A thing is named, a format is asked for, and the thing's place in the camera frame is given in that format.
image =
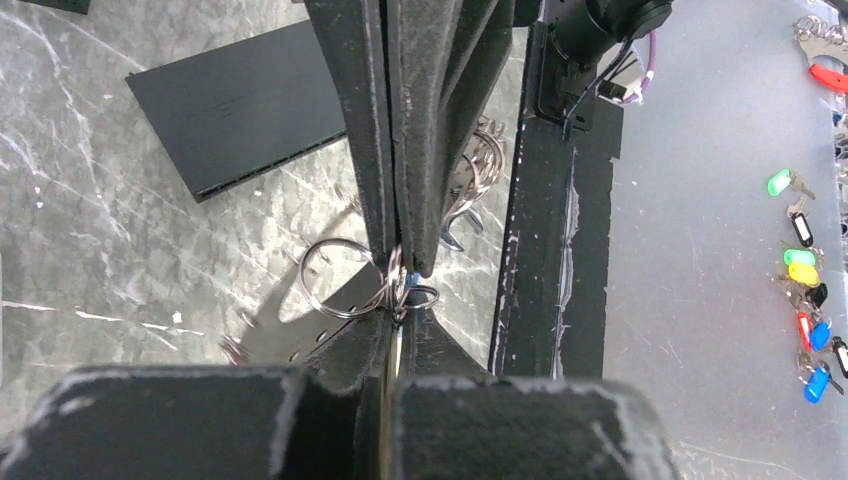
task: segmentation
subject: yellow key tag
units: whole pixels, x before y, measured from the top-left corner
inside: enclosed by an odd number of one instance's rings
[[[794,282],[808,287],[815,287],[820,283],[819,272],[816,271],[815,267],[798,262],[789,264],[789,278]]]

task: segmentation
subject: orange handle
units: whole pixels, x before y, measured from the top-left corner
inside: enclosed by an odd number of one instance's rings
[[[818,65],[810,67],[810,75],[831,90],[848,93],[848,75],[843,75]]]

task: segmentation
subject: coiled metal spring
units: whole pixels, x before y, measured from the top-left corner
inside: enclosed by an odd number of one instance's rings
[[[800,41],[806,41],[816,37],[839,46],[848,43],[848,29],[845,26],[839,24],[829,25],[815,15],[801,17],[792,26],[795,29],[795,38]]]

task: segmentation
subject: key ring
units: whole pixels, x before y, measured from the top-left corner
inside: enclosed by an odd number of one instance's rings
[[[391,254],[389,255],[389,265],[387,268],[387,272],[378,272],[380,275],[380,284],[382,285],[377,293],[371,297],[368,302],[362,308],[351,309],[351,310],[338,310],[324,304],[309,286],[306,284],[306,268],[309,261],[318,254],[318,251],[323,247],[328,246],[336,246],[336,247],[345,247],[351,250],[357,251],[362,256],[364,256],[368,263],[374,265],[374,259],[371,256],[371,252],[365,248],[363,245],[354,242],[353,240],[348,240],[345,238],[326,238],[324,240],[319,240],[312,244],[309,249],[304,252],[303,256],[300,259],[300,263],[297,266],[297,280],[298,285],[300,286],[303,295],[306,297],[306,300],[312,305],[312,308],[318,310],[324,315],[328,315],[331,317],[340,318],[342,320],[356,320],[364,317],[365,315],[373,312],[377,308],[379,308],[383,302],[385,301],[387,309],[393,313],[395,321],[400,322],[400,319],[403,317],[403,314],[408,310],[417,310],[421,308],[430,308],[434,306],[439,301],[439,291],[433,287],[426,285],[410,285],[406,286],[406,268],[403,267],[402,264],[402,249],[401,246],[396,246]],[[413,291],[422,292],[430,297],[426,302],[416,304],[416,305],[406,305],[407,298],[409,294]]]

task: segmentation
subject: gray marble tabletop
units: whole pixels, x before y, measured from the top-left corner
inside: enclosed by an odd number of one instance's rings
[[[344,141],[196,204],[124,83],[306,18],[276,0],[94,1],[88,16],[0,2],[0,435],[78,365],[223,363],[221,335],[237,335],[239,313],[343,210],[334,185],[354,189]],[[486,110],[507,125],[523,68],[515,37]],[[442,251],[429,281],[438,318],[481,363],[507,191],[503,181],[481,201],[484,235],[457,225],[468,253]],[[362,219],[336,234],[364,241]],[[358,268],[329,255],[325,292]],[[282,316],[307,308],[296,293]]]

